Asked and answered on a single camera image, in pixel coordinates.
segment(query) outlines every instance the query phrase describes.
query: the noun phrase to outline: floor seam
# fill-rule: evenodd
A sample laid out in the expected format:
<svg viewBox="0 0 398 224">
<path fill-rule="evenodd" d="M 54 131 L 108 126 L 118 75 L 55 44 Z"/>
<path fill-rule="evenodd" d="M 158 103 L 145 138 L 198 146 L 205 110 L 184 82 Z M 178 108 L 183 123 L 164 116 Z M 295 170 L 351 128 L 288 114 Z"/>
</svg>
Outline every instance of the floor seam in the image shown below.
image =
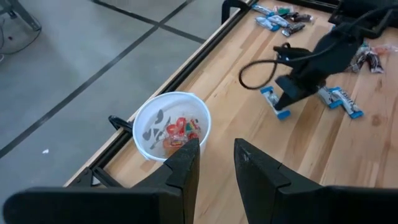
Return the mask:
<svg viewBox="0 0 398 224">
<path fill-rule="evenodd" d="M 83 93 L 91 84 L 101 78 L 109 69 L 111 69 L 114 65 L 116 65 L 122 58 L 124 58 L 128 53 L 130 53 L 133 49 L 135 49 L 139 44 L 141 44 L 146 38 L 148 38 L 151 34 L 153 34 L 159 27 L 154 26 L 149 29 L 145 34 L 140 36 L 136 41 L 134 41 L 130 46 L 124 49 L 118 56 L 116 56 L 112 61 L 108 62 L 105 66 L 103 66 L 98 72 L 92 75 L 87 81 L 81 84 L 76 90 L 74 90 L 71 94 L 69 94 L 65 99 L 55 105 L 49 112 L 47 112 L 44 116 L 38 119 L 35 123 L 33 123 L 29 128 L 27 128 L 24 132 L 14 138 L 9 144 L 4 146 L 0 150 L 0 159 L 3 158 L 6 154 L 11 152 L 16 146 L 18 146 L 23 140 L 29 137 L 34 131 L 36 131 L 41 125 L 47 122 L 50 118 L 56 115 L 62 108 L 64 108 L 67 104 L 69 104 L 72 100 L 74 100 L 80 93 Z"/>
<path fill-rule="evenodd" d="M 114 11 L 116 11 L 116 12 L 119 12 L 119 13 L 121 13 L 121 14 L 124 14 L 124 15 L 126 15 L 126 16 L 129 16 L 129 17 L 131 17 L 131 18 L 137 19 L 137 20 L 139 20 L 139 21 L 141 21 L 141 22 L 146 22 L 146 23 L 151 24 L 151 25 L 154 25 L 154 26 L 159 26 L 159 27 L 162 28 L 163 30 L 167 30 L 167 31 L 169 31 L 169 32 L 171 32 L 171 33 L 173 33 L 173 34 L 175 34 L 175 35 L 179 35 L 179 36 L 184 37 L 184 38 L 186 38 L 186 39 L 189 39 L 189 40 L 198 42 L 199 44 L 203 44 L 203 43 L 206 42 L 206 39 L 203 39 L 203 38 L 201 38 L 201 37 L 195 36 L 195 35 L 193 35 L 193 34 L 189 34 L 189 33 L 187 33 L 187 32 L 184 32 L 184 31 L 182 31 L 182 30 L 176 29 L 176 28 L 174 28 L 174 27 L 165 25 L 166 22 L 168 22 L 171 18 L 173 18 L 173 16 L 175 16 L 176 14 L 178 14 L 185 6 L 187 6 L 187 5 L 189 4 L 189 3 L 187 3 L 187 2 L 184 2 L 183 4 L 179 5 L 178 8 L 176 8 L 173 12 L 171 12 L 168 16 L 166 16 L 166 17 L 165 17 L 164 19 L 162 19 L 160 22 L 157 22 L 157 21 L 155 21 L 155 20 L 146 18 L 146 17 L 144 17 L 144 16 L 140 16 L 140 15 L 135 14 L 135 13 L 133 13 L 133 12 L 125 11 L 125 10 L 123 10 L 123 9 L 120 9 L 120 8 L 116 7 L 116 6 L 107 4 L 107 3 L 105 3 L 105 2 L 101 2 L 101 1 L 99 1 L 99 0 L 93 0 L 93 2 L 94 2 L 95 4 L 100 5 L 100 6 L 104 6 L 104 7 L 108 8 L 108 9 L 110 9 L 110 10 L 114 10 Z"/>
</svg>

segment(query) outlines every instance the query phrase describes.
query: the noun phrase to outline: candy bar wrapper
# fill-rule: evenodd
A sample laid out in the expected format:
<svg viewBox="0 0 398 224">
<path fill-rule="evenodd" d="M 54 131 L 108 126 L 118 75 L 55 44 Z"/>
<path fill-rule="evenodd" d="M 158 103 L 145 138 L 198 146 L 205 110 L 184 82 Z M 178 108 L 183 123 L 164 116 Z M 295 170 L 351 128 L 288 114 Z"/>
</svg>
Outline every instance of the candy bar wrapper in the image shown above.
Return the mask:
<svg viewBox="0 0 398 224">
<path fill-rule="evenodd" d="M 398 47 L 391 44 L 384 44 L 384 45 L 371 47 L 371 50 L 377 55 L 385 55 L 385 54 L 397 53 Z"/>
<path fill-rule="evenodd" d="M 330 109 L 335 109 L 343 104 L 343 101 L 335 93 L 332 93 L 326 86 L 318 90 L 317 95 L 322 102 L 329 106 Z"/>
<path fill-rule="evenodd" d="M 345 72 L 358 73 L 359 71 L 361 71 L 361 68 L 367 59 L 368 55 L 366 52 L 361 52 L 359 54 L 357 53 L 357 55 L 353 57 L 349 67 L 345 70 Z"/>
<path fill-rule="evenodd" d="M 290 19 L 290 17 L 291 17 L 293 14 L 295 14 L 295 13 L 298 13 L 298 12 L 287 12 L 287 13 L 284 13 L 284 14 L 279 14 L 279 16 L 282 17 L 282 18 L 284 18 L 284 19 Z"/>
<path fill-rule="evenodd" d="M 289 27 L 282 30 L 282 34 L 286 37 L 290 37 L 292 34 L 302 30 L 305 27 L 305 24 L 302 22 L 291 24 Z"/>
<path fill-rule="evenodd" d="M 199 138 L 201 129 L 196 118 L 179 117 L 175 123 L 170 123 L 165 129 L 167 135 L 162 140 L 165 156 L 169 157 L 185 143 Z"/>
<path fill-rule="evenodd" d="M 281 27 L 289 27 L 290 24 L 287 22 L 284 18 L 278 16 L 278 15 L 273 15 L 270 17 L 267 17 L 267 19 L 275 24 L 280 25 Z"/>
<path fill-rule="evenodd" d="M 279 120 L 283 120 L 290 116 L 290 110 L 284 108 L 277 111 L 274 106 L 278 103 L 279 97 L 274 93 L 274 87 L 266 86 L 260 90 L 261 94 L 266 98 L 267 102 L 272 106 L 272 110 Z"/>
<path fill-rule="evenodd" d="M 257 17 L 256 22 L 257 22 L 257 24 L 266 28 L 267 30 L 271 30 L 273 32 L 279 30 L 279 25 L 272 23 L 265 17 L 262 17 L 262 16 Z"/>
<path fill-rule="evenodd" d="M 381 66 L 380 57 L 373 51 L 367 52 L 366 55 L 367 55 L 366 60 L 369 63 L 371 73 L 384 73 L 384 69 Z"/>
<path fill-rule="evenodd" d="M 363 111 L 358 108 L 355 102 L 348 96 L 348 94 L 342 90 L 340 87 L 330 88 L 329 91 L 338 96 L 343 102 L 343 108 L 348 113 L 348 115 L 352 118 L 358 118 L 364 115 Z"/>
<path fill-rule="evenodd" d="M 294 12 L 294 7 L 293 6 L 274 6 L 274 11 L 276 13 L 278 13 L 279 15 L 286 14 L 286 13 Z"/>
<path fill-rule="evenodd" d="M 314 22 L 314 17 L 309 14 L 297 14 L 290 18 L 293 22 Z"/>
<path fill-rule="evenodd" d="M 251 8 L 252 8 L 253 10 L 257 11 L 257 12 L 260 12 L 260 13 L 266 15 L 266 16 L 274 15 L 274 12 L 273 12 L 272 10 L 270 10 L 269 8 L 264 7 L 264 6 L 260 6 L 260 5 L 258 5 L 258 4 L 253 4 L 253 5 L 251 6 Z"/>
</svg>

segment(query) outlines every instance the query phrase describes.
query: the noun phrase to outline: blue candy wrapper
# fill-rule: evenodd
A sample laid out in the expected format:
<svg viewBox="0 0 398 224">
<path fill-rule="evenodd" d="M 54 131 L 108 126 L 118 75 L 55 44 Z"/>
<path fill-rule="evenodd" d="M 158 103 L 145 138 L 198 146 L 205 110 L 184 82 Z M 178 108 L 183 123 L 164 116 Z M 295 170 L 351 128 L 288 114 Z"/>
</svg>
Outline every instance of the blue candy wrapper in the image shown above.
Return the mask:
<svg viewBox="0 0 398 224">
<path fill-rule="evenodd" d="M 332 93 L 326 86 L 320 88 L 317 95 L 330 109 L 335 109 L 343 104 L 340 97 L 336 93 Z"/>
<path fill-rule="evenodd" d="M 364 115 L 363 111 L 358 108 L 355 102 L 340 87 L 330 88 L 329 91 L 336 94 L 343 101 L 343 108 L 352 119 L 359 118 Z"/>
<path fill-rule="evenodd" d="M 281 16 L 278 16 L 278 15 L 269 16 L 269 17 L 267 17 L 267 19 L 275 24 L 280 25 L 281 27 L 290 26 L 290 24 L 289 24 L 289 22 L 287 22 L 287 20 L 285 20 L 284 18 L 282 18 Z"/>
<path fill-rule="evenodd" d="M 262 16 L 257 17 L 256 22 L 260 26 L 266 28 L 267 30 L 271 30 L 273 32 L 279 30 L 279 28 L 280 28 L 279 25 L 272 23 L 267 18 L 262 17 Z"/>
<path fill-rule="evenodd" d="M 275 13 L 275 12 L 272 11 L 271 9 L 269 9 L 269 8 L 267 8 L 267 7 L 264 7 L 264 6 L 260 6 L 260 5 L 258 5 L 257 3 L 256 3 L 256 4 L 253 4 L 253 5 L 251 6 L 251 9 L 253 9 L 253 10 L 257 11 L 257 12 L 260 12 L 260 13 L 266 15 L 266 16 L 272 16 L 272 15 L 274 15 L 274 13 Z"/>
<path fill-rule="evenodd" d="M 274 87 L 267 86 L 260 90 L 261 94 L 266 97 L 267 102 L 272 106 L 275 115 L 279 120 L 283 120 L 290 116 L 290 110 L 282 109 L 280 111 L 275 110 L 274 105 L 279 101 L 279 97 L 274 93 Z"/>
</svg>

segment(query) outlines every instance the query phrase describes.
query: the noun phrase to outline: wooden table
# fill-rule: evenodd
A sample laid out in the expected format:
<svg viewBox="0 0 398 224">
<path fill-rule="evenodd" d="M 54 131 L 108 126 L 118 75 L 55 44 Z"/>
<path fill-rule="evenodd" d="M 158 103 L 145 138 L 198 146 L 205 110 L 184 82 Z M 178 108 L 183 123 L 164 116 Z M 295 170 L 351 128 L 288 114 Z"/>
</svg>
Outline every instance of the wooden table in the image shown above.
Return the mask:
<svg viewBox="0 0 398 224">
<path fill-rule="evenodd" d="M 260 4 L 273 7 L 284 3 L 260 1 Z M 316 22 L 286 38 L 280 32 L 256 25 L 254 18 L 259 14 L 251 11 L 178 88 L 200 97 L 213 120 L 200 161 L 195 223 L 247 223 L 234 171 L 235 138 L 244 138 L 322 185 L 398 187 L 395 173 L 398 138 L 394 138 L 398 136 L 397 54 L 382 57 L 385 74 L 372 74 L 365 65 L 360 74 L 341 73 L 327 80 L 328 86 L 338 85 L 346 90 L 364 111 L 365 116 L 356 120 L 342 108 L 329 110 L 316 96 L 311 96 L 291 105 L 291 117 L 279 121 L 259 91 L 246 90 L 239 84 L 239 69 L 252 60 L 275 57 L 273 46 L 289 41 L 293 47 L 313 49 L 317 40 L 331 29 L 327 23 L 329 14 L 302 7 L 296 9 L 314 15 Z M 398 30 L 388 29 L 381 38 L 369 42 L 397 45 Z M 255 67 L 248 71 L 245 81 L 260 83 L 271 69 L 272 64 Z M 280 65 L 277 75 L 288 72 L 288 67 Z M 280 94 L 279 87 L 272 85 Z M 118 134 L 120 131 L 87 164 Z M 146 161 L 134 142 L 129 141 L 104 170 L 122 186 L 132 187 L 160 165 Z"/>
</svg>

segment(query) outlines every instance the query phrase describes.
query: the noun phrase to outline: black cable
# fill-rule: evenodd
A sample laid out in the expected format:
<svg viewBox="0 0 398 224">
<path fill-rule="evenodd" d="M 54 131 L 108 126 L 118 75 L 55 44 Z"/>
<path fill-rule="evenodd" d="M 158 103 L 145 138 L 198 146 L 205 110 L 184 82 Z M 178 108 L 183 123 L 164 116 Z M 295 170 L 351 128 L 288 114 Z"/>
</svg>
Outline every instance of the black cable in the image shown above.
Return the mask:
<svg viewBox="0 0 398 224">
<path fill-rule="evenodd" d="M 361 21 L 365 20 L 366 18 L 368 18 L 368 17 L 370 17 L 370 16 L 373 16 L 373 15 L 375 15 L 375 14 L 377 14 L 377 13 L 380 13 L 380 12 L 384 12 L 384 11 L 386 11 L 386 10 L 395 9 L 395 8 L 398 8 L 398 4 L 392 4 L 392 5 L 390 5 L 390 6 L 384 6 L 384 7 L 380 7 L 380 8 L 378 8 L 378 9 L 374 9 L 374 10 L 372 10 L 372 11 L 369 11 L 369 12 L 363 14 L 362 16 L 360 16 L 359 18 L 357 18 L 354 22 L 352 22 L 352 23 L 347 27 L 346 32 L 350 31 L 355 25 L 359 24 Z M 323 54 L 329 52 L 329 51 L 330 51 L 331 49 L 333 49 L 334 47 L 336 47 L 337 44 L 339 44 L 342 40 L 344 40 L 344 38 L 345 38 L 345 37 L 342 37 L 340 40 L 338 40 L 338 41 L 336 41 L 335 43 L 331 44 L 328 48 L 322 50 L 321 52 L 318 52 L 318 53 L 316 53 L 316 54 L 311 54 L 311 55 L 308 55 L 308 56 L 304 56 L 304 57 L 295 58 L 295 59 L 292 59 L 292 60 L 289 60 L 289 61 L 290 61 L 290 62 L 300 62 L 300 61 L 302 61 L 302 60 L 308 60 L 308 59 L 311 59 L 311 58 L 319 57 L 319 56 L 321 56 L 321 55 L 323 55 Z M 238 78 L 239 78 L 239 82 L 240 82 L 240 84 L 241 84 L 243 87 L 247 88 L 248 90 L 258 90 L 258 89 L 261 89 L 261 88 L 263 88 L 264 86 L 266 86 L 266 85 L 272 80 L 272 78 L 274 77 L 277 64 L 278 64 L 278 63 L 284 63 L 284 62 L 285 62 L 284 60 L 273 60 L 273 59 L 264 59 L 264 60 L 255 60 L 255 61 L 252 61 L 252 62 L 248 63 L 247 65 L 245 65 L 243 68 L 241 68 L 241 70 L 239 71 L 239 77 L 238 77 Z M 262 85 L 259 85 L 259 86 L 247 86 L 247 85 L 244 84 L 243 81 L 242 81 L 243 72 L 244 72 L 246 69 L 250 68 L 251 66 L 257 65 L 257 64 L 260 64 L 260 63 L 273 63 L 273 64 L 274 64 L 274 68 L 272 69 L 271 74 L 269 75 L 269 78 L 268 78 L 267 81 L 266 81 L 265 83 L 263 83 Z"/>
<path fill-rule="evenodd" d="M 35 36 L 35 38 L 33 38 L 33 40 L 32 41 L 30 41 L 27 45 L 25 45 L 25 46 L 23 46 L 21 49 L 18 49 L 18 50 L 15 50 L 15 51 L 13 51 L 13 52 L 0 52 L 0 55 L 13 55 L 13 54 L 16 54 L 16 53 L 18 53 L 18 52 L 20 52 L 20 51 L 22 51 L 22 50 L 25 50 L 27 47 L 29 47 L 31 44 L 33 44 L 33 42 L 35 42 L 35 40 L 39 37 L 39 35 L 41 34 L 41 32 L 42 32 L 42 25 L 39 23 L 39 21 L 35 18 L 35 17 L 33 17 L 35 20 L 36 20 L 36 22 L 39 24 L 39 26 L 40 26 L 40 29 L 38 30 L 38 31 L 36 31 L 37 32 L 37 35 Z M 2 26 L 0 26 L 0 31 L 1 31 L 1 36 L 2 36 L 2 44 L 0 45 L 0 50 L 4 47 L 4 43 L 5 43 L 5 40 L 4 40 L 4 31 L 3 31 L 3 29 L 2 29 Z"/>
</svg>

